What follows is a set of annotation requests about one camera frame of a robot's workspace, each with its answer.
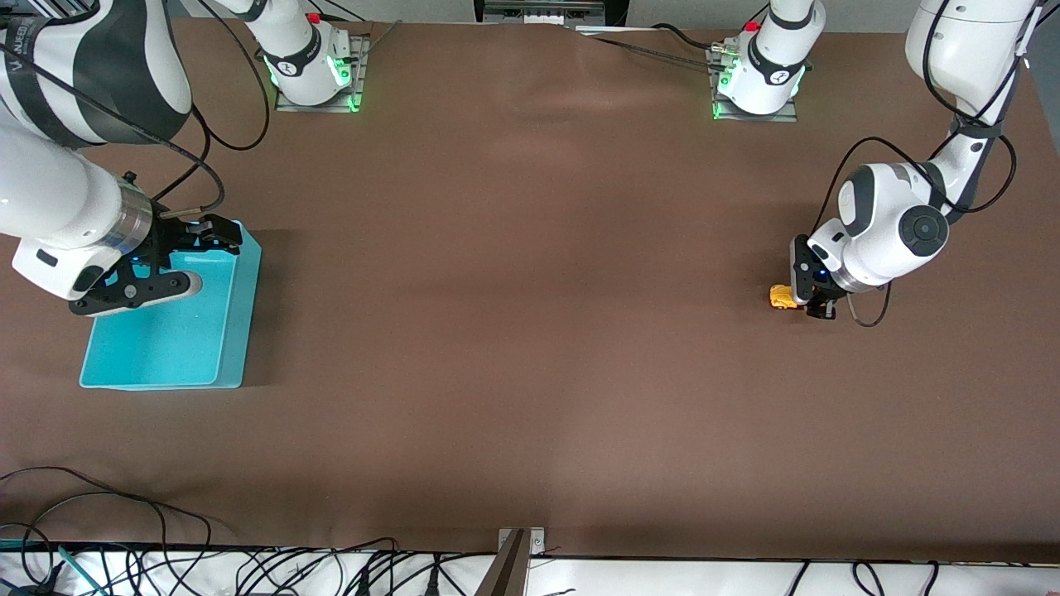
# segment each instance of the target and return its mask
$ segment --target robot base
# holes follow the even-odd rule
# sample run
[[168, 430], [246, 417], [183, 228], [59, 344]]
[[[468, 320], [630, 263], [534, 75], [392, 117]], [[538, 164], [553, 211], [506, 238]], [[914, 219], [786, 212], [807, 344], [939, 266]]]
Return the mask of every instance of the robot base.
[[365, 92], [365, 74], [368, 70], [368, 49], [371, 43], [367, 35], [350, 35], [341, 29], [333, 31], [336, 35], [333, 41], [338, 48], [338, 55], [335, 57], [349, 63], [335, 65], [336, 76], [349, 80], [349, 85], [339, 90], [330, 101], [315, 106], [296, 104], [277, 87], [277, 111], [323, 111], [331, 113], [360, 111], [360, 101]]
[[[717, 65], [725, 69], [730, 69], [734, 67], [734, 59], [737, 54], [739, 54], [739, 40], [736, 37], [727, 37], [724, 43], [714, 43], [714, 48], [708, 50], [707, 63], [711, 65]], [[728, 75], [726, 71], [718, 71], [716, 69], [710, 70], [710, 101], [712, 104], [714, 120], [745, 120], [749, 122], [797, 122], [798, 117], [795, 112], [795, 100], [790, 99], [784, 107], [780, 108], [779, 111], [767, 115], [759, 116], [757, 113], [746, 112], [739, 107], [732, 100], [728, 99], [724, 93], [719, 90], [722, 85], [722, 80]]]

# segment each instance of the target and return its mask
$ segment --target black stripe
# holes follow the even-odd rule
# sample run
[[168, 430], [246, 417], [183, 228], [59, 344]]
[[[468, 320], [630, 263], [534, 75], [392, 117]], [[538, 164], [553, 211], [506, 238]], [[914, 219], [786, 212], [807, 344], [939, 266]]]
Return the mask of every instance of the black stripe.
[[[147, 6], [143, 0], [113, 0], [107, 15], [85, 33], [77, 46], [74, 87], [159, 137], [172, 139], [184, 125], [188, 113], [173, 109], [159, 91], [147, 65], [146, 32]], [[178, 74], [184, 76], [182, 67]], [[151, 143], [113, 118], [78, 103], [88, 125], [108, 142]]]
[[771, 8], [770, 10], [770, 20], [773, 21], [773, 22], [775, 22], [777, 24], [777, 27], [779, 27], [781, 29], [787, 29], [787, 30], [790, 30], [790, 31], [797, 31], [797, 30], [802, 29], [803, 27], [810, 24], [810, 21], [813, 20], [813, 6], [812, 5], [810, 6], [810, 10], [807, 11], [807, 13], [806, 13], [806, 17], [803, 17], [802, 20], [800, 20], [800, 21], [785, 21], [784, 19], [778, 17], [776, 15], [776, 13], [774, 13], [773, 10]]
[[265, 54], [265, 58], [268, 59], [270, 65], [272, 65], [272, 68], [284, 76], [298, 76], [302, 73], [302, 69], [304, 69], [306, 65], [317, 58], [320, 54], [320, 48], [323, 47], [321, 45], [322, 38], [319, 29], [315, 27], [311, 29], [313, 29], [313, 37], [310, 39], [310, 43], [297, 54], [292, 54], [289, 56], [273, 56], [268, 52], [263, 52]]
[[268, 0], [254, 0], [247, 12], [232, 14], [243, 22], [254, 22], [265, 12], [265, 4], [268, 4]]
[[[15, 52], [25, 56], [26, 59], [33, 60], [37, 34], [47, 25], [48, 19], [46, 18], [13, 18], [7, 25], [4, 42]], [[48, 104], [45, 92], [40, 89], [40, 80], [37, 74], [25, 67], [21, 60], [7, 56], [7, 59], [4, 60], [4, 68], [7, 71], [11, 89], [15, 93], [15, 100], [30, 122], [40, 128], [41, 133], [48, 135], [56, 143], [70, 148], [84, 148], [96, 144], [74, 135], [63, 124], [63, 121], [52, 110], [52, 106]]]

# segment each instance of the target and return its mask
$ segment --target metal bracket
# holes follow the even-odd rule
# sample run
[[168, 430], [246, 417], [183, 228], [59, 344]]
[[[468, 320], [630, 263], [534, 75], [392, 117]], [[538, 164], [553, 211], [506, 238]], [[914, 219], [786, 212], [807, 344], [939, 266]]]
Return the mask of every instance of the metal bracket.
[[371, 41], [367, 35], [350, 35], [346, 30], [332, 28], [329, 58], [333, 60], [332, 64], [335, 66], [337, 75], [349, 78], [350, 84], [340, 89], [330, 101], [316, 106], [298, 105], [288, 100], [277, 87], [277, 111], [324, 111], [331, 113], [360, 111], [370, 47]]
[[732, 71], [740, 68], [740, 41], [736, 37], [726, 37], [722, 43], [714, 43], [714, 48], [706, 51], [707, 62], [711, 65], [721, 66], [724, 70], [710, 70], [710, 101], [713, 106], [714, 120], [745, 120], [749, 122], [797, 122], [795, 113], [795, 100], [789, 99], [780, 111], [768, 116], [748, 113], [739, 107], [732, 100], [728, 99], [719, 90], [723, 80], [729, 76]]
[[[497, 549], [505, 546], [508, 537], [519, 528], [500, 528], [497, 533]], [[530, 554], [541, 555], [545, 551], [545, 528], [526, 528], [530, 530]]]

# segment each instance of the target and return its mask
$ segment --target green led light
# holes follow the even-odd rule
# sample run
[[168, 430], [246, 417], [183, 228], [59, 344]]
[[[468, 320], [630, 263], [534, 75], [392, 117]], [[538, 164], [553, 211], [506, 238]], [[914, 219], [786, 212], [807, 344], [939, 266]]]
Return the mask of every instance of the green led light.
[[364, 93], [354, 93], [346, 99], [346, 105], [350, 108], [350, 111], [360, 111], [360, 100], [363, 97]]
[[336, 63], [335, 58], [328, 56], [328, 68], [332, 70], [332, 75], [335, 76], [335, 83], [338, 83], [339, 85], [346, 85], [346, 80], [349, 78], [349, 75], [343, 76], [342, 73], [339, 72], [338, 70], [339, 66], [341, 65]]

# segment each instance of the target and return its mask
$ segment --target mounting plate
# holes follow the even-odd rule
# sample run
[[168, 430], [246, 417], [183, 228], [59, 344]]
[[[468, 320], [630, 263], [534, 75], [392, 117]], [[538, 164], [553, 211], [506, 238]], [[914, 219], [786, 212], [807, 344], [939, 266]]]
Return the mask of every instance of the mounting plate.
[[[505, 541], [508, 540], [508, 534], [512, 533], [514, 530], [519, 528], [500, 528], [497, 533], [497, 550], [505, 545]], [[530, 554], [541, 555], [545, 551], [545, 528], [529, 528], [530, 529]]]
[[277, 88], [277, 111], [324, 111], [342, 113], [360, 111], [360, 101], [365, 93], [365, 74], [368, 70], [368, 49], [371, 41], [367, 35], [350, 35], [349, 32], [334, 28], [332, 43], [337, 57], [352, 59], [351, 64], [337, 67], [340, 73], [349, 72], [350, 84], [341, 89], [329, 102], [315, 106], [303, 106], [293, 103]]

